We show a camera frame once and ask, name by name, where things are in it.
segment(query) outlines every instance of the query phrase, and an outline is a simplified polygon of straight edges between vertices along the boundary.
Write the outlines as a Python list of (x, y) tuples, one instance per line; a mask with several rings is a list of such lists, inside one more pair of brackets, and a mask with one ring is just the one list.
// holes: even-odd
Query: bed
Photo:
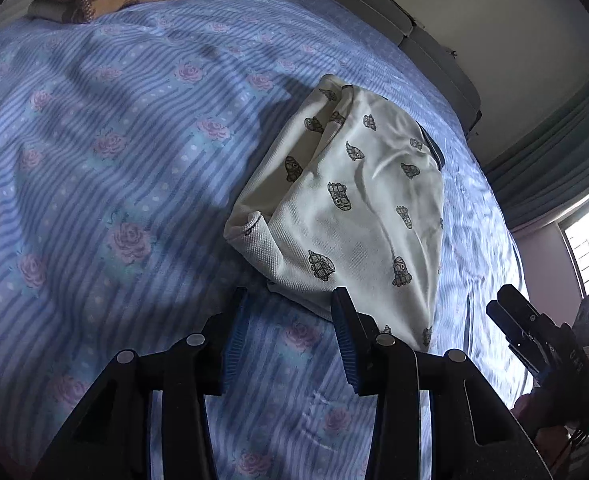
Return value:
[[(438, 143), (442, 272), (430, 351), (463, 349), (509, 405), (530, 386), (485, 304), (525, 291), (516, 246), (444, 97), (332, 0), (177, 0), (0, 32), (0, 459), (27, 477), (121, 349), (162, 351), (236, 286), (238, 373), (207, 400), (221, 479), (362, 478), (375, 399), (332, 325), (268, 292), (223, 240), (238, 193), (318, 79), (407, 110)], [(158, 420), (159, 396), (153, 416)], [(429, 477), (423, 398), (422, 470)], [(153, 478), (162, 478), (153, 425)]]

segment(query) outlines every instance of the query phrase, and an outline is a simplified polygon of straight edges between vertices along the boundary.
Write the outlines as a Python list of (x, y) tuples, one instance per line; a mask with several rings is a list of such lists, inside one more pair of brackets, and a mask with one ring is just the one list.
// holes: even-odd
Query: gray cushion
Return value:
[(439, 89), (461, 121), (463, 130), (468, 132), (477, 121), (481, 97), (450, 53), (418, 27), (405, 38), (400, 49)]

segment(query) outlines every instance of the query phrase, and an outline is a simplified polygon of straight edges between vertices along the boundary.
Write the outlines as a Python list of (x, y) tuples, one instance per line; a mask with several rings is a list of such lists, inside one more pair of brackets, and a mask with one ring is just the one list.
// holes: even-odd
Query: owl print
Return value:
[(341, 126), (343, 126), (343, 123), (345, 123), (345, 117), (343, 117), (343, 115), (341, 115), (339, 112), (332, 112), (332, 115), (330, 116), (330, 122), (339, 123)]
[(419, 151), (423, 150), (423, 142), (421, 142), (420, 140), (410, 139), (410, 145)]
[(397, 213), (399, 213), (399, 216), (405, 222), (405, 227), (407, 227), (408, 229), (412, 229), (412, 220), (410, 219), (410, 215), (407, 212), (407, 207), (405, 207), (404, 205), (398, 205)]
[(286, 167), (286, 171), (288, 173), (287, 181), (294, 182), (297, 180), (301, 174), (303, 173), (303, 168), (300, 167), (299, 163), (295, 160), (293, 156), (286, 156), (286, 161), (284, 162), (284, 166)]
[(319, 88), (319, 92), (325, 95), (328, 101), (338, 101), (337, 94), (335, 94), (332, 90), (325, 90), (324, 88)]
[(337, 270), (335, 269), (332, 260), (323, 254), (314, 253), (313, 251), (308, 251), (308, 254), (309, 266), (311, 267), (312, 272), (314, 272), (314, 275), (319, 280), (327, 282), (330, 275)]
[(401, 286), (401, 285), (408, 285), (409, 282), (412, 281), (412, 274), (407, 272), (407, 267), (405, 266), (405, 262), (403, 258), (397, 256), (394, 258), (394, 281), (392, 285), (394, 286)]
[(329, 182), (327, 183), (327, 190), (329, 191), (332, 200), (334, 200), (335, 206), (341, 209), (341, 211), (350, 211), (350, 209), (352, 209), (350, 199), (345, 193), (347, 187), (340, 182)]
[(358, 158), (365, 158), (365, 155), (361, 150), (359, 150), (359, 148), (357, 148), (356, 146), (351, 146), (350, 143), (347, 141), (345, 142), (345, 150), (347, 151), (347, 154), (352, 160), (357, 160)]
[(432, 340), (432, 326), (430, 328), (423, 329), (423, 346), (428, 348), (430, 341)]
[(305, 127), (308, 128), (311, 132), (318, 132), (319, 134), (323, 133), (323, 124), (321, 124), (321, 121), (319, 121), (316, 117), (306, 118)]
[(412, 180), (415, 176), (421, 173), (414, 164), (403, 164), (403, 162), (401, 162), (401, 168), (403, 168), (405, 175), (410, 180)]
[(376, 131), (376, 123), (374, 122), (372, 114), (363, 116), (363, 126), (365, 126), (366, 128), (370, 128), (373, 131)]

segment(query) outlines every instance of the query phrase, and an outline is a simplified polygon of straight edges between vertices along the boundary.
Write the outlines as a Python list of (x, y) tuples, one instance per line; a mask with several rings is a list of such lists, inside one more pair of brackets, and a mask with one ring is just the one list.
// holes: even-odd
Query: person's hand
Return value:
[[(528, 405), (529, 398), (530, 394), (525, 394), (516, 399), (514, 408), (512, 408), (511, 411), (517, 420), (519, 419), (519, 415)], [(541, 428), (536, 434), (534, 445), (548, 468), (550, 468), (552, 474), (554, 474), (555, 470), (565, 462), (570, 454), (570, 446), (567, 446), (569, 439), (570, 436), (565, 426)]]

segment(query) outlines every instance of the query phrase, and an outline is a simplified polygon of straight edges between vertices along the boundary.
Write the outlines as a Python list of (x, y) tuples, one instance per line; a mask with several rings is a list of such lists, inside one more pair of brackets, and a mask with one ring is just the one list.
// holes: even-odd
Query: gray headboard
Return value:
[(334, 0), (399, 46), (448, 100), (467, 135), (481, 118), (481, 97), (451, 53), (393, 0)]

